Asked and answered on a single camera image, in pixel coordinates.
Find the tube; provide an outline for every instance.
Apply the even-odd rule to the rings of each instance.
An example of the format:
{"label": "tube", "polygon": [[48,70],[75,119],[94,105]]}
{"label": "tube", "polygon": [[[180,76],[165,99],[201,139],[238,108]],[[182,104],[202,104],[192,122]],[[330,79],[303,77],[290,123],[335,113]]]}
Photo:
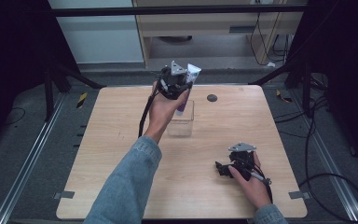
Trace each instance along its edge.
{"label": "tube", "polygon": [[[188,63],[187,64],[186,83],[193,82],[193,85],[194,85],[194,82],[196,81],[197,77],[199,76],[200,71],[201,71],[200,68],[194,66],[193,64]],[[190,91],[191,90],[188,91],[188,94],[187,94],[187,97],[186,97],[185,101],[181,105],[179,105],[178,108],[176,109],[175,114],[177,116],[182,116],[183,115],[183,112],[185,111],[185,107],[186,107],[186,104],[187,104],[188,96],[190,95]]]}

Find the black horizontal bar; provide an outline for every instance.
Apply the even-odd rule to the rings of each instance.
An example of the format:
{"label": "black horizontal bar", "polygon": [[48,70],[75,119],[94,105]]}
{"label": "black horizontal bar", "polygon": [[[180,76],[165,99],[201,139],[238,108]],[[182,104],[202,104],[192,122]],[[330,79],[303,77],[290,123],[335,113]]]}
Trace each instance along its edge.
{"label": "black horizontal bar", "polygon": [[128,16],[161,14],[206,14],[206,13],[250,13],[250,12],[296,12],[315,7],[307,4],[290,5],[222,5],[222,6],[175,6],[175,7],[103,7],[63,8],[29,11],[36,15],[55,17]]}

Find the denim sleeve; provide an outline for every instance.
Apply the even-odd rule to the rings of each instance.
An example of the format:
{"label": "denim sleeve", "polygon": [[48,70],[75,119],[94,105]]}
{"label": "denim sleeve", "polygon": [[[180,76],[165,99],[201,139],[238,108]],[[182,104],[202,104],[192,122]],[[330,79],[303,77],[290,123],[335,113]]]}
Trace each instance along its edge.
{"label": "denim sleeve", "polygon": [[138,138],[106,179],[84,223],[141,223],[160,160],[157,143]]}
{"label": "denim sleeve", "polygon": [[287,223],[286,219],[275,204],[265,205],[255,212],[255,224],[281,224]]}

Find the person's right hand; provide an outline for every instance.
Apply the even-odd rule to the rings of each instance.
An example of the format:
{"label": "person's right hand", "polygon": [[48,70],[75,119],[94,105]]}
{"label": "person's right hand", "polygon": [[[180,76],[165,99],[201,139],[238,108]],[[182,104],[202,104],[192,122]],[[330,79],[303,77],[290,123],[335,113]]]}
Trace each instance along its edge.
{"label": "person's right hand", "polygon": [[[254,153],[255,164],[260,167],[260,160],[257,157],[257,154]],[[271,204],[269,199],[269,194],[267,193],[266,186],[263,182],[257,178],[251,176],[249,181],[246,181],[240,172],[232,166],[228,166],[229,171],[240,184],[243,192],[245,193],[246,198],[251,202],[257,209],[261,208],[264,205]]]}

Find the transparent box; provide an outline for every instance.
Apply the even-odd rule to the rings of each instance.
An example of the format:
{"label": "transparent box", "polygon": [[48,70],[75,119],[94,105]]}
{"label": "transparent box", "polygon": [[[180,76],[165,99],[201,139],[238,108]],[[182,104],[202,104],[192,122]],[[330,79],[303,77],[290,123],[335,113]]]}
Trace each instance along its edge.
{"label": "transparent box", "polygon": [[194,101],[187,101],[185,111],[181,116],[173,114],[171,122],[167,126],[168,135],[191,136],[193,133]]}

